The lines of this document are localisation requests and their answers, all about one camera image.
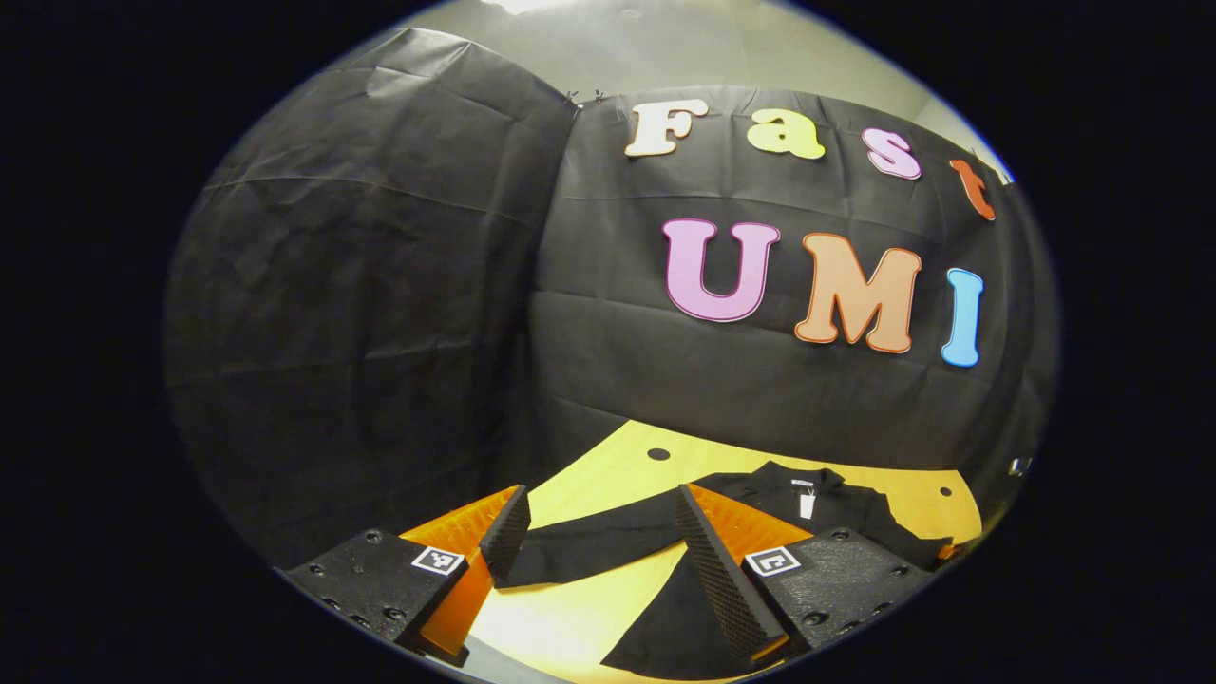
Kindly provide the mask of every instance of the black cloth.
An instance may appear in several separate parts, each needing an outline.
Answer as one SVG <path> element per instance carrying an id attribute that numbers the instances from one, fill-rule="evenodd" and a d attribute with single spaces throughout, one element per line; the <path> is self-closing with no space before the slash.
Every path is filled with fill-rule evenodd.
<path id="1" fill-rule="evenodd" d="M 810 482 L 815 506 L 799 515 L 799 495 Z M 828 469 L 793 470 L 767 462 L 754 472 L 719 472 L 694 484 L 742 501 L 812 534 L 850 527 L 905 560 L 931 570 L 951 542 L 921 539 L 891 516 L 885 494 L 852 487 Z M 660 551 L 681 540 L 675 512 L 679 489 L 595 515 L 528 532 L 506 582 L 499 587 L 567 583 Z M 692 559 L 676 564 L 670 579 L 625 632 L 602 665 L 660 679 L 717 679 L 747 674 L 745 657 L 731 654 Z"/>
<path id="2" fill-rule="evenodd" d="M 675 152 L 624 153 L 637 130 L 636 105 L 689 99 L 705 101 L 709 113 L 692 117 Z M 766 108 L 815 122 L 824 155 L 755 148 L 751 114 Z M 874 168 L 861 138 L 867 128 L 901 135 L 922 176 Z M 972 207 L 951 159 L 967 161 L 983 178 L 996 220 Z M 552 458 L 573 462 L 636 420 L 787 456 L 822 452 L 856 466 L 958 470 L 973 490 L 1017 480 L 1007 475 L 1009 462 L 1034 454 L 1059 369 L 1053 269 L 1040 223 L 1020 197 L 941 135 L 821 95 L 705 85 L 586 103 L 557 175 L 528 313 Z M 710 323 L 672 303 L 663 225 L 681 218 L 717 226 L 703 277 L 720 295 L 738 285 L 731 226 L 754 222 L 781 232 L 750 316 Z M 890 248 L 921 257 L 911 349 L 889 354 L 843 336 L 828 344 L 794 336 L 816 271 L 801 243 L 809 232 L 846 237 L 867 277 Z M 941 358 L 955 312 L 951 268 L 984 279 L 980 360 L 972 368 Z M 992 511 L 987 500 L 980 506 Z"/>
<path id="3" fill-rule="evenodd" d="M 165 382 L 208 493 L 271 564 L 545 472 L 517 436 L 524 307 L 576 112 L 484 47 L 393 29 L 268 112 L 201 191 Z"/>

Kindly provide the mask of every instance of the letter u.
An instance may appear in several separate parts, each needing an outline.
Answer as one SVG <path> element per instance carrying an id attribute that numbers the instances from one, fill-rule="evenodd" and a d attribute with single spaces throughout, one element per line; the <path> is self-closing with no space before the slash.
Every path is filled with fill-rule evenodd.
<path id="1" fill-rule="evenodd" d="M 739 242 L 739 277 L 734 292 L 714 295 L 705 290 L 705 243 L 717 234 L 717 226 L 698 219 L 676 219 L 663 224 L 671 242 L 668 251 L 668 296 L 683 313 L 703 320 L 731 323 L 743 320 L 760 307 L 769 273 L 769 247 L 781 240 L 781 232 L 759 223 L 739 223 L 731 235 Z"/>

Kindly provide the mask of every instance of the black plastic sheet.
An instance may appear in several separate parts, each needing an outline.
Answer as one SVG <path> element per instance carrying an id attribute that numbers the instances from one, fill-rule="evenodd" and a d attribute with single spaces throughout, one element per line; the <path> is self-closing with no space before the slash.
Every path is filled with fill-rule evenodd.
<path id="1" fill-rule="evenodd" d="M 173 264 L 167 382 L 203 483 L 272 562 L 512 478 L 490 469 L 519 465 L 496 456 L 530 405 L 523 305 L 575 112 L 478 45 L 394 32 L 215 172 Z"/>
<path id="2" fill-rule="evenodd" d="M 624 153 L 637 128 L 635 105 L 692 99 L 709 113 L 693 117 L 675 152 Z M 762 108 L 809 117 L 827 152 L 804 159 L 754 147 L 750 114 Z M 922 176 L 876 169 L 861 140 L 866 128 L 902 135 Z M 951 159 L 984 179 L 995 222 L 972 207 Z M 671 302 L 662 226 L 677 218 L 717 226 L 704 268 L 705 288 L 717 293 L 730 293 L 738 277 L 733 224 L 781 231 L 764 301 L 749 318 L 698 320 Z M 869 107 L 737 86 L 587 103 L 558 174 L 529 308 L 552 448 L 568 462 L 638 420 L 789 456 L 996 477 L 992 467 L 1007 471 L 1010 454 L 1032 453 L 1054 392 L 1055 292 L 1037 230 L 1019 190 L 1002 186 L 974 156 Z M 809 232 L 846 237 L 867 276 L 889 248 L 921 257 L 911 349 L 889 354 L 843 335 L 829 344 L 794 336 L 814 280 L 801 245 Z M 951 335 L 950 268 L 985 284 L 973 368 L 940 355 Z"/>
<path id="3" fill-rule="evenodd" d="M 674 153 L 630 158 L 636 103 L 702 99 Z M 760 108 L 810 117 L 818 159 L 751 146 Z M 923 175 L 879 173 L 865 128 Z M 985 180 L 995 222 L 951 159 Z M 760 307 L 698 320 L 668 296 L 665 222 L 717 225 L 705 287 L 736 285 L 741 222 L 776 226 Z M 902 354 L 804 342 L 807 232 L 863 271 L 922 259 Z M 979 274 L 973 368 L 946 364 L 950 268 Z M 941 136 L 828 97 L 699 86 L 581 110 L 466 40 L 393 30 L 285 99 L 201 194 L 171 268 L 170 399 L 208 492 L 291 567 L 537 486 L 626 420 L 828 462 L 958 469 L 987 522 L 1037 448 L 1059 364 L 1054 277 L 1015 185 Z"/>

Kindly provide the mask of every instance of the blue letter i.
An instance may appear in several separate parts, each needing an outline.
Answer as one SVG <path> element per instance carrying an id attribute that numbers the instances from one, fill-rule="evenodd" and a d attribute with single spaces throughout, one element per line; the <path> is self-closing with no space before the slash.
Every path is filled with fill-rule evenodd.
<path id="1" fill-rule="evenodd" d="M 980 292 L 984 280 L 972 271 L 950 269 L 946 280 L 955 287 L 955 321 L 941 358 L 950 365 L 970 368 L 979 363 L 975 333 L 980 326 Z"/>

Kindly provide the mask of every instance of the clothing tag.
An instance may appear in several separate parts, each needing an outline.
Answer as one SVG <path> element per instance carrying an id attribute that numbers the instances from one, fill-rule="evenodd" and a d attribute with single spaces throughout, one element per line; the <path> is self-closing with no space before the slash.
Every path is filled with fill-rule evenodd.
<path id="1" fill-rule="evenodd" d="M 798 495 L 798 515 L 803 516 L 803 520 L 811 520 L 811 511 L 814 509 L 815 509 L 815 494 Z"/>

